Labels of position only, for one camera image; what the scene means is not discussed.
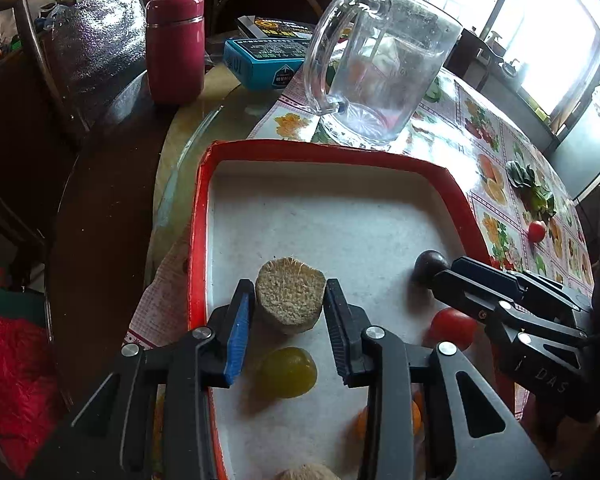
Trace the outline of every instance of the blue box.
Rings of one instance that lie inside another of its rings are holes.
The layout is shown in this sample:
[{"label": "blue box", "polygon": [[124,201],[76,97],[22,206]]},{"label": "blue box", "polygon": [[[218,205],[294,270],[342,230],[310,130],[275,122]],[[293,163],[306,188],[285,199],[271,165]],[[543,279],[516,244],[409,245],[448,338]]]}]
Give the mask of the blue box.
[{"label": "blue box", "polygon": [[309,40],[228,40],[222,60],[249,90],[284,88],[304,62]]}]

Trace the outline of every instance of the red thermos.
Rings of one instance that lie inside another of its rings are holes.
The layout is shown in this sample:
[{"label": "red thermos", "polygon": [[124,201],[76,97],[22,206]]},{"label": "red thermos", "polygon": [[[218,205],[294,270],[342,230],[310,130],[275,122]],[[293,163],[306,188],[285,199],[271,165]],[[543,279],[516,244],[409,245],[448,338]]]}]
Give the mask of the red thermos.
[{"label": "red thermos", "polygon": [[146,71],[156,103],[193,101],[205,80],[204,0],[151,0],[146,6]]}]

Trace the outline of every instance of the thermos lid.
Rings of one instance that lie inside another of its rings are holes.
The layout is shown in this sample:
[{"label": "thermos lid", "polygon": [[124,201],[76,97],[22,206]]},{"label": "thermos lid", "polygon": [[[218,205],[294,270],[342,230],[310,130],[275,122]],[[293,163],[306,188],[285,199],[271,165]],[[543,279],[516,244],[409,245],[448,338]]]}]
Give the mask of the thermos lid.
[{"label": "thermos lid", "polygon": [[147,25],[166,25],[201,18],[205,0],[151,0],[146,4]]}]

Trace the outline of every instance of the book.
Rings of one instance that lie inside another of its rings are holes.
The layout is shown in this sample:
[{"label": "book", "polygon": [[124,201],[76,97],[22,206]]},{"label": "book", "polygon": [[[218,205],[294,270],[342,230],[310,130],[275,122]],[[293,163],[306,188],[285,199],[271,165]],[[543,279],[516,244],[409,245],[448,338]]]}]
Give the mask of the book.
[{"label": "book", "polygon": [[236,20],[236,23],[242,36],[256,40],[264,38],[310,40],[315,28],[315,25],[309,23],[261,18],[259,16],[241,16]]}]

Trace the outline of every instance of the red bag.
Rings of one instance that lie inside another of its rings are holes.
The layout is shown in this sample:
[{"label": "red bag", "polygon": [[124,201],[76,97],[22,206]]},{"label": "red bag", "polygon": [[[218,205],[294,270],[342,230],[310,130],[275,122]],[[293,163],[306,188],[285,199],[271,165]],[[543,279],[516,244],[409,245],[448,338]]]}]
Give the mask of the red bag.
[{"label": "red bag", "polygon": [[43,298],[0,288],[0,448],[17,475],[65,413]]}]

